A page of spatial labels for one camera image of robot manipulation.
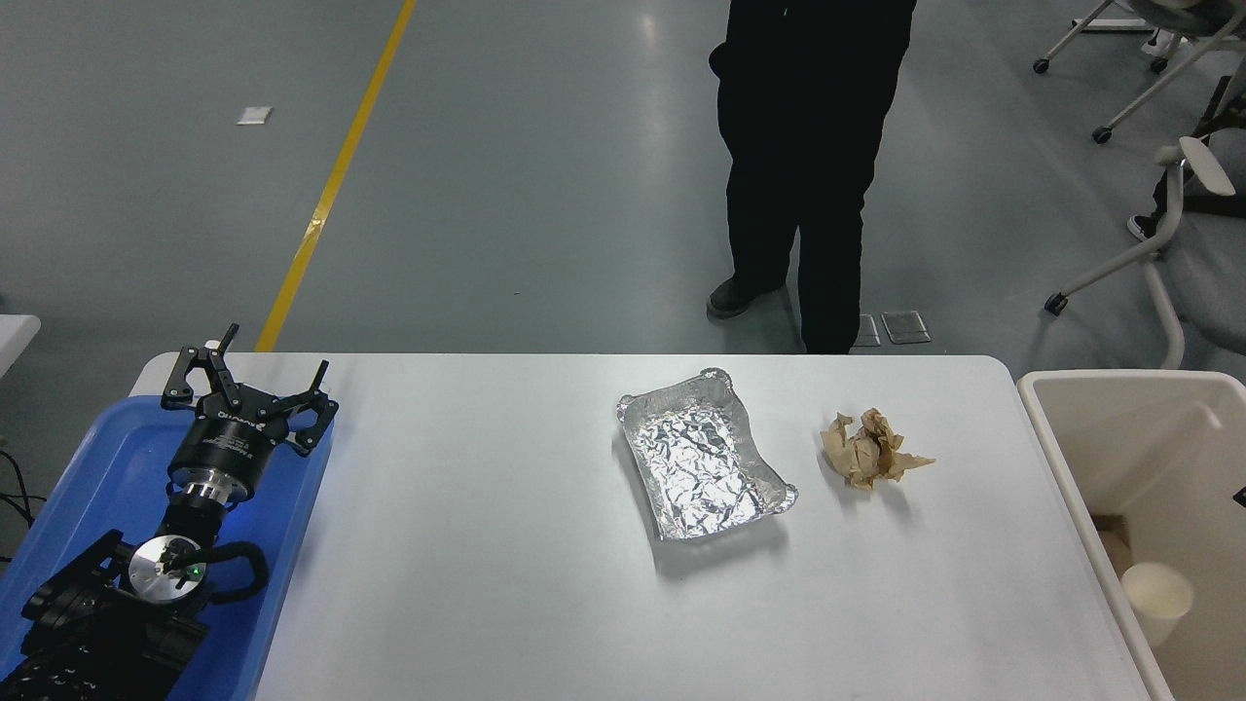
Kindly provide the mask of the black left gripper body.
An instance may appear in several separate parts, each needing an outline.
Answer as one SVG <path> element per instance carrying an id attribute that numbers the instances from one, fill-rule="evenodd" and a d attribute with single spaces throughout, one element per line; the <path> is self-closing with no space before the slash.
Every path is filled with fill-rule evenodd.
<path id="1" fill-rule="evenodd" d="M 277 443 L 289 433 L 289 418 L 275 395 L 255 387 L 240 387 L 238 403 L 224 393 L 206 395 L 169 462 L 169 481 L 186 486 L 216 471 L 240 488 L 257 488 Z"/>

